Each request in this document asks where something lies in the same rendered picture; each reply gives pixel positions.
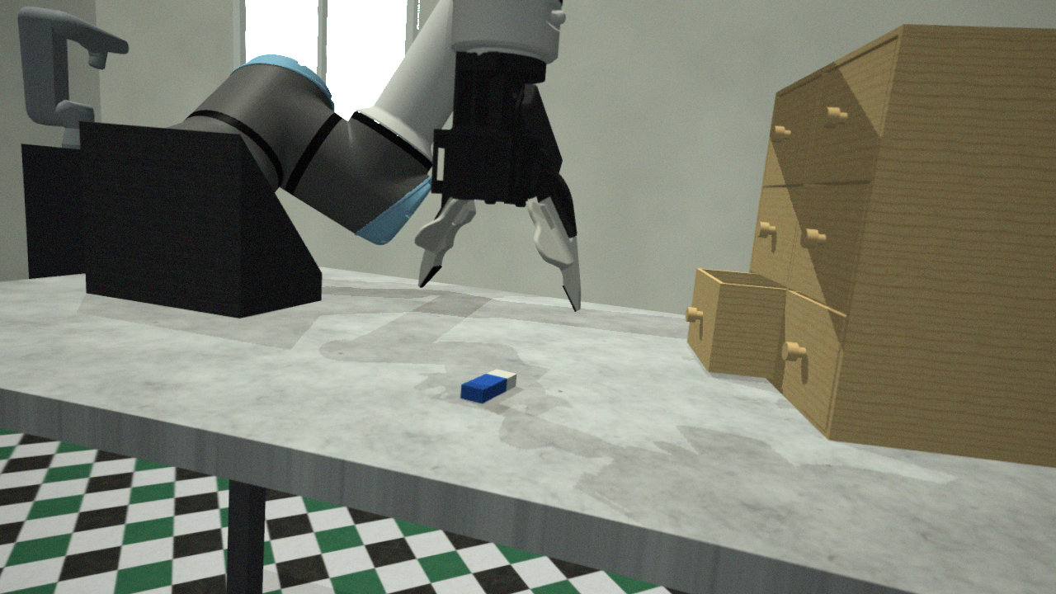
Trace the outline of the brown wooden chest of drawers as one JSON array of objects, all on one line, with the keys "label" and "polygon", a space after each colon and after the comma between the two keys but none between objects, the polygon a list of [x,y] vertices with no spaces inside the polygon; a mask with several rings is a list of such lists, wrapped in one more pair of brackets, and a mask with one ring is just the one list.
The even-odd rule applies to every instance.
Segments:
[{"label": "brown wooden chest of drawers", "polygon": [[[823,75],[898,39],[874,171],[807,177]],[[1056,29],[902,24],[821,78],[787,280],[847,313],[829,441],[1056,469]],[[869,184],[844,305],[790,283],[806,186]]]}]

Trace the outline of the tan wooden drawer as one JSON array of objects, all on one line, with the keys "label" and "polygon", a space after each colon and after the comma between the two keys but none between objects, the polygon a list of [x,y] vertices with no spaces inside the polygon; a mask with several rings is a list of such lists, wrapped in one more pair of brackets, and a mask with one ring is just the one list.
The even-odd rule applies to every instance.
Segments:
[{"label": "tan wooden drawer", "polygon": [[823,75],[807,177],[874,171],[897,41]]},{"label": "tan wooden drawer", "polygon": [[806,186],[790,283],[848,307],[868,193],[869,184]]},{"label": "tan wooden drawer", "polygon": [[840,309],[787,292],[774,380],[823,430],[828,430],[846,318]]},{"label": "tan wooden drawer", "polygon": [[776,99],[763,181],[804,179],[821,78]]},{"label": "tan wooden drawer", "polygon": [[696,268],[687,344],[708,372],[773,379],[785,295],[756,273]]},{"label": "tan wooden drawer", "polygon": [[[763,188],[752,266],[788,281],[803,186]],[[768,223],[765,223],[768,222]]]}]

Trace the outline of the blue and white eraser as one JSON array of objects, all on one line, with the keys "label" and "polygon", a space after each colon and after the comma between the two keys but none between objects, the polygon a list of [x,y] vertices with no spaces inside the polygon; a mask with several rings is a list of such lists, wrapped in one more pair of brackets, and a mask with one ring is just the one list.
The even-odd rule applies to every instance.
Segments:
[{"label": "blue and white eraser", "polygon": [[476,379],[465,380],[461,385],[460,398],[485,403],[514,387],[516,387],[516,373],[492,370]]}]

